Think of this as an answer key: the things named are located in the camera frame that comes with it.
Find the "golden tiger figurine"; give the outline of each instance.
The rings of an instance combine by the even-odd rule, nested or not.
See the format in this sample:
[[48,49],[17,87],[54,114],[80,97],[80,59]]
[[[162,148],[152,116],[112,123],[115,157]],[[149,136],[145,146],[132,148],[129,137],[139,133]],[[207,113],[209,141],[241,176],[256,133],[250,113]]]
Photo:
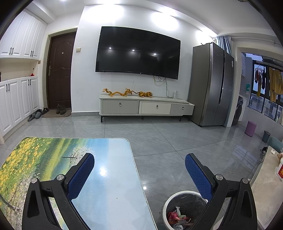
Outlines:
[[142,92],[142,91],[140,91],[140,92],[135,92],[135,91],[133,91],[132,90],[132,92],[134,92],[135,94],[139,94],[139,96],[140,97],[152,97],[153,96],[153,93],[152,92]]
[[123,96],[123,97],[126,97],[127,94],[129,94],[129,93],[132,94],[132,91],[131,91],[130,89],[127,89],[127,88],[126,88],[125,93],[120,93],[120,92],[118,92],[118,91],[112,93],[111,91],[108,91],[107,88],[103,89],[102,92],[107,92],[107,93],[109,93],[109,96],[111,96],[111,97],[113,97],[114,94],[120,94],[120,95]]

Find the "white trash can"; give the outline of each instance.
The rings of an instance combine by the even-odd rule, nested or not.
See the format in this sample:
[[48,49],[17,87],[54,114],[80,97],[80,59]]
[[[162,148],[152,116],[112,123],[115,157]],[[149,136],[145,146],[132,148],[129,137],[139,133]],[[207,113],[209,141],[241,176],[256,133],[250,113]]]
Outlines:
[[173,212],[176,206],[180,207],[181,215],[186,215],[196,220],[201,214],[208,200],[203,199],[198,192],[194,191],[181,191],[173,194],[165,202],[162,210],[162,220],[168,230],[174,230],[168,223],[167,216],[169,212]]

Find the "gray tile floor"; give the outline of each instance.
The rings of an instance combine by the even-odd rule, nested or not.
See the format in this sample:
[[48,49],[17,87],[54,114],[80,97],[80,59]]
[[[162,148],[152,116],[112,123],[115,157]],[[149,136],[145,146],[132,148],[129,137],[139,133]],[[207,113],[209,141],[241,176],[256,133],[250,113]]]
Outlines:
[[[124,137],[130,141],[136,166],[152,214],[158,223],[159,212],[170,195],[197,191],[184,159],[194,153],[214,174],[228,180],[252,178],[267,146],[258,135],[249,137],[241,125],[199,127],[177,117],[100,117],[40,118],[25,123],[0,145],[0,165],[16,145],[28,136],[69,138]],[[219,213],[227,208],[227,200]]]

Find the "washing machine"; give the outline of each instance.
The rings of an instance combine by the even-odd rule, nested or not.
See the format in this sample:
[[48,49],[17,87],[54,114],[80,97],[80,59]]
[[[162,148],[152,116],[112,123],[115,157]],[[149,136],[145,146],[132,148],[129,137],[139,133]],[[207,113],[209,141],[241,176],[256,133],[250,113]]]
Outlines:
[[237,107],[236,107],[236,111],[235,111],[235,115],[233,117],[232,125],[238,124],[239,118],[240,118],[241,113],[242,113],[243,103],[244,103],[244,99],[239,97]]

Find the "side-by-side refrigerator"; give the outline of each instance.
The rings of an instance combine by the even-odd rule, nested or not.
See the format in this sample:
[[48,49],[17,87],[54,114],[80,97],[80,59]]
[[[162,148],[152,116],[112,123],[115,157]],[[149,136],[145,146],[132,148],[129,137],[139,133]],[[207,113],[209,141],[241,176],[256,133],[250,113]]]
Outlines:
[[215,43],[193,47],[188,101],[191,121],[200,126],[224,125],[233,90],[234,58]]

